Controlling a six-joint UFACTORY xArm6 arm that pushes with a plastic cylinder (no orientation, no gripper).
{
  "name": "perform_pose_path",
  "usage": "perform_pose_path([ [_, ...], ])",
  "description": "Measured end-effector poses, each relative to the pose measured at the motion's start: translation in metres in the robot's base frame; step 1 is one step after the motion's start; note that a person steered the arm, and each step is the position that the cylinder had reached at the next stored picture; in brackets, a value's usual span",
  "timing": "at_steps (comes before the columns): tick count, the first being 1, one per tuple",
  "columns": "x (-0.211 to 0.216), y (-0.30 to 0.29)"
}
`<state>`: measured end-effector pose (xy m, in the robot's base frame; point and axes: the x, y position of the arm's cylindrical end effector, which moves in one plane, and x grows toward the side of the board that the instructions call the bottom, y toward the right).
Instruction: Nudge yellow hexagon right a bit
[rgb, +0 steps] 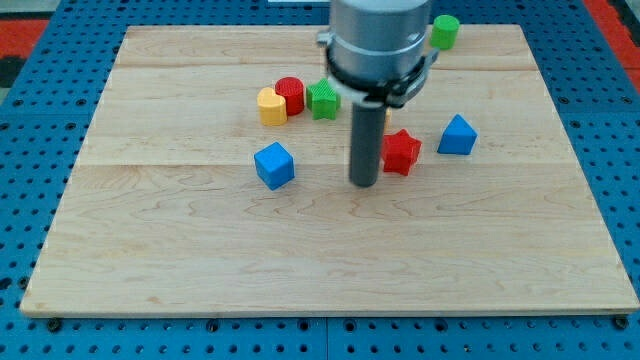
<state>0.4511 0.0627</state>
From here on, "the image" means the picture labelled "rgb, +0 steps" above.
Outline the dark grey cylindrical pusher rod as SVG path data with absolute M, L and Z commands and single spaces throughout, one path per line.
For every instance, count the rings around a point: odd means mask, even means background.
M 352 105 L 349 180 L 358 187 L 377 181 L 385 119 L 385 107 Z

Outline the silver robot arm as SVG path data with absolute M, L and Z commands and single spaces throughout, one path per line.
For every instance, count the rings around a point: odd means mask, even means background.
M 439 51 L 425 50 L 431 0 L 333 0 L 317 35 L 331 88 L 352 106 L 349 180 L 377 182 L 386 112 L 420 93 Z

